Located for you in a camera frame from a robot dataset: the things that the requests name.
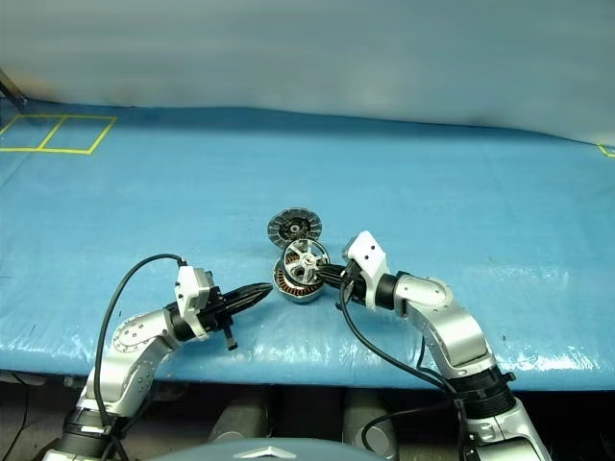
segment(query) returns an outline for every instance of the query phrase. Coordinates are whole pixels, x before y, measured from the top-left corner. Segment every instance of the yellow tape line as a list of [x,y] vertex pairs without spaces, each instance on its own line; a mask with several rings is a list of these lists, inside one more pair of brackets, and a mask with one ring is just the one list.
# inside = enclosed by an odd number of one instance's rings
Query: yellow tape line
[[[4,128],[0,130],[0,136],[4,134],[17,120],[20,118],[60,118],[58,123],[50,130],[50,132],[44,137],[44,139],[38,144],[37,147],[0,147],[0,152],[38,152],[38,153],[54,153],[54,154],[92,154],[101,141],[105,138],[113,124],[117,121],[117,117],[109,115],[75,115],[70,113],[38,113],[34,114],[18,114],[13,120],[11,120]],[[63,149],[56,147],[45,147],[45,145],[53,138],[54,134],[60,129],[62,124],[72,119],[89,119],[89,120],[109,120],[107,126],[101,131],[101,133],[94,139],[94,142],[87,149]]]
[[602,144],[596,144],[596,145],[601,151],[603,151],[603,154],[605,154],[607,157],[615,158],[615,151],[609,152]]

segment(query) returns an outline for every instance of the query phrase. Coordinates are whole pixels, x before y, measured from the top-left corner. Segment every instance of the white backdrop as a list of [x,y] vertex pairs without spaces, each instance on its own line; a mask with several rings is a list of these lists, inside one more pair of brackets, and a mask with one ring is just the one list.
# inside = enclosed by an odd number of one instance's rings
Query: white backdrop
[[0,0],[29,96],[486,125],[615,144],[612,0]]

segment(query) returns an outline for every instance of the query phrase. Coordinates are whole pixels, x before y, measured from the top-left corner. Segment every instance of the black wire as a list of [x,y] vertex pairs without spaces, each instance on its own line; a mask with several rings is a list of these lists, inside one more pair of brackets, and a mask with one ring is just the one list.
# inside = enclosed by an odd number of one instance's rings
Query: black wire
[[128,431],[140,420],[141,416],[147,411],[147,409],[154,401],[154,397],[152,396],[152,391],[150,391],[147,395],[146,401],[141,405],[141,407],[137,410],[135,415],[126,423],[124,427],[122,427],[122,436],[125,436]]
[[109,459],[109,456],[111,455],[112,450],[113,450],[113,442],[109,441],[109,443],[105,447],[105,451],[103,451],[103,454],[100,457],[100,460],[107,461]]
[[[435,370],[422,366],[423,359],[425,358],[425,348],[426,348],[425,336],[423,336],[423,339],[421,341],[421,351],[419,353],[416,368],[406,365],[404,362],[401,362],[397,360],[396,358],[390,356],[386,352],[380,350],[373,343],[371,343],[365,336],[363,336],[360,331],[358,331],[357,326],[353,322],[353,319],[351,318],[348,312],[348,306],[346,305],[346,297],[344,295],[347,287],[348,287],[348,281],[342,280],[341,285],[339,287],[339,307],[342,311],[342,314],[344,314],[344,319],[346,320],[348,327],[350,328],[351,332],[355,335],[355,337],[360,341],[360,343],[363,346],[365,346],[367,349],[369,349],[371,352],[373,352],[375,355],[379,356],[380,358],[390,363],[394,367],[397,367],[400,370],[403,370],[407,373],[410,373],[413,376],[423,379],[425,382],[428,382],[429,384],[432,384],[438,389],[440,389],[441,391],[445,392],[447,394],[447,397],[449,398],[449,400],[447,401],[447,404],[450,404],[451,400],[455,402],[455,406],[457,407],[458,412],[459,412],[459,434],[458,434],[458,441],[457,441],[457,451],[458,451],[459,459],[464,460],[465,459],[465,454],[464,454],[465,436],[466,436],[465,426],[466,426],[467,418],[466,418],[465,407],[463,405],[463,400],[457,397],[456,389],[442,375],[440,375]],[[397,413],[414,414],[414,413],[422,412],[423,410],[428,411],[429,408],[430,407],[412,408],[410,410],[402,410],[401,412],[397,412]],[[363,431],[361,431],[361,440],[365,447],[369,447],[369,444],[366,443],[367,442],[367,438],[366,438],[367,430],[369,430],[369,427],[368,429],[365,429],[364,427]]]
[[[141,267],[152,261],[156,261],[157,259],[175,259],[178,265],[185,264],[183,259],[181,259],[177,255],[172,254],[153,255],[139,261],[137,264],[135,264],[135,266],[133,266],[130,271],[126,273],[124,278],[119,282],[119,285],[117,285],[115,293],[113,293],[113,296],[111,297],[111,300],[109,302],[109,306],[107,307],[107,312],[105,312],[103,323],[100,326],[98,344],[96,345],[96,360],[94,362],[94,398],[96,398],[96,405],[98,406],[98,412],[100,413],[100,419],[103,426],[108,426],[111,424],[109,413],[107,413],[107,408],[105,407],[105,403],[103,402],[103,396],[100,392],[100,373],[103,362],[103,350],[105,348],[105,337],[107,336],[107,328],[109,327],[109,321],[111,320],[111,315],[113,314],[113,310],[115,309],[117,300],[122,294],[122,291],[124,291],[128,280],[130,280],[130,278],[135,274],[135,272],[138,271]],[[117,449],[117,452],[122,461],[128,461],[128,455],[126,454],[122,443],[116,436],[111,435],[110,445],[115,445],[115,448]]]
[[406,373],[410,373],[411,375],[418,377],[419,379],[423,379],[424,381],[437,387],[441,391],[450,393],[451,389],[449,389],[449,387],[446,384],[444,384],[441,380],[436,379],[435,377],[429,376],[426,373],[420,372],[419,370],[409,365],[406,365],[404,362],[401,362],[398,359],[390,356],[388,353],[376,347],[372,342],[370,342],[365,336],[361,334],[361,332],[357,329],[355,322],[353,322],[353,319],[351,318],[348,312],[348,306],[346,305],[346,296],[344,295],[344,292],[346,291],[347,286],[348,286],[348,282],[342,281],[339,287],[339,307],[342,313],[344,314],[344,319],[346,320],[348,327],[350,328],[353,335],[360,341],[360,343],[363,346],[365,346],[367,349],[369,349],[371,352],[373,352],[375,355],[385,360],[386,362],[390,363],[394,367],[397,367],[400,370],[405,371]]
[[423,336],[423,339],[421,340],[421,352],[419,353],[419,358],[416,361],[416,369],[419,370],[420,372],[427,373],[428,375],[435,377],[438,381],[442,382],[442,384],[444,384],[445,386],[448,385],[448,383],[446,382],[446,380],[444,379],[442,375],[440,375],[435,370],[432,370],[431,368],[423,366],[423,359],[425,358],[425,346],[426,346],[426,340],[425,340],[425,336]]
[[465,407],[462,400],[457,400],[457,408],[459,409],[459,434],[457,436],[457,456],[459,461],[465,461],[465,440],[466,440],[466,426],[467,415],[465,413]]
[[17,443],[17,440],[19,439],[19,436],[21,435],[21,432],[23,432],[23,429],[26,427],[26,421],[28,421],[28,407],[30,406],[30,386],[28,386],[28,384],[26,384],[19,376],[17,376],[15,373],[11,373],[12,377],[14,377],[17,381],[19,381],[23,386],[24,386],[24,397],[23,397],[23,418],[21,419],[21,426],[19,427],[19,429],[17,430],[17,432],[15,433],[14,437],[12,438],[12,442],[9,445],[9,449],[7,450],[6,453],[4,453],[4,456],[2,457],[2,461],[7,461],[7,459],[9,459],[9,455],[11,454],[12,449],[14,448],[15,444]]
[[364,447],[366,447],[370,451],[374,451],[374,449],[372,449],[372,447],[369,445],[369,442],[367,441],[367,432],[369,432],[369,429],[371,429],[375,425],[383,421],[390,420],[392,418],[397,418],[398,416],[416,415],[418,413],[431,413],[433,411],[444,410],[445,408],[448,408],[449,406],[451,406],[451,403],[452,403],[452,400],[446,399],[444,401],[440,401],[439,403],[436,403],[431,406],[421,406],[418,408],[410,408],[409,410],[395,411],[393,413],[387,413],[386,415],[382,415],[382,416],[379,416],[378,418],[374,418],[372,421],[367,423],[361,430],[361,442],[363,443]]

